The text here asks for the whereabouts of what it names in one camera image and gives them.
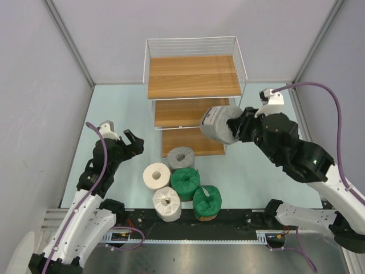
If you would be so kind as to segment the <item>grey paper roll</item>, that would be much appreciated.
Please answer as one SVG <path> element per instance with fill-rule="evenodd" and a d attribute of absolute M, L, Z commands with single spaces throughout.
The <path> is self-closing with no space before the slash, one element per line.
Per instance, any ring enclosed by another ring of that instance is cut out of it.
<path fill-rule="evenodd" d="M 194 167 L 195 154 L 190 147 L 176 147 L 167 154 L 169 168 L 175 172 L 181 168 Z"/>
<path fill-rule="evenodd" d="M 228 127 L 227 121 L 242 114 L 243 111 L 237 106 L 211 107 L 200 121 L 200 130 L 207 138 L 221 144 L 236 143 L 238 139 Z"/>

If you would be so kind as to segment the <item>plain white paper roll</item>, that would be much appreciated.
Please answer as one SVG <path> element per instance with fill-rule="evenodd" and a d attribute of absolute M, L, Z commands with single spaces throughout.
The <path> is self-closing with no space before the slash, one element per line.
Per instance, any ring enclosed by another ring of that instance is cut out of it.
<path fill-rule="evenodd" d="M 170 178 L 170 169 L 164 163 L 150 164 L 143 172 L 143 181 L 150 190 L 169 186 Z"/>

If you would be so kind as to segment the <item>green paper roll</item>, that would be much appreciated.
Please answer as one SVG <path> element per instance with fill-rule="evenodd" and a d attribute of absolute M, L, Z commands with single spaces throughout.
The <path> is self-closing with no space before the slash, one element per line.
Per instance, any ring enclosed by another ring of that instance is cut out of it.
<path fill-rule="evenodd" d="M 200 174 L 194 168 L 180 168 L 171 176 L 171 186 L 182 202 L 193 199 L 194 193 L 201 183 Z"/>
<path fill-rule="evenodd" d="M 201 186 L 193 196 L 193 211 L 199 221 L 215 219 L 222 206 L 220 191 L 215 186 Z"/>

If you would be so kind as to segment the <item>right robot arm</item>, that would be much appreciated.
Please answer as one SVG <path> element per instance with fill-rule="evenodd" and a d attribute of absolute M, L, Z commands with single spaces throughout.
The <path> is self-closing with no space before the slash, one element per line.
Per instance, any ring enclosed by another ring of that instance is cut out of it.
<path fill-rule="evenodd" d="M 298 124 L 283 113 L 255 117 L 247 107 L 227 125 L 233 136 L 253 142 L 265 156 L 294 181 L 316 190 L 334 207 L 333 210 L 305 209 L 271 199 L 263 212 L 270 228 L 279 225 L 302 227 L 332 237 L 341 247 L 364 253 L 364 204 L 345 185 L 334 158 L 320 145 L 301 140 Z"/>

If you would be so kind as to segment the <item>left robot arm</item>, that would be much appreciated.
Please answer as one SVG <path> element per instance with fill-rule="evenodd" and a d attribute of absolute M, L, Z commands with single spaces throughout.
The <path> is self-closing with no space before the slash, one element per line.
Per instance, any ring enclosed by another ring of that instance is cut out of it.
<path fill-rule="evenodd" d="M 31 273 L 82 273 L 92 251 L 115 224 L 127 218 L 122 202 L 105 197 L 122 162 L 144 151 L 144 140 L 130 130 L 125 144 L 107 124 L 97 128 L 100 139 L 76 185 L 70 208 L 52 240 L 29 262 Z"/>

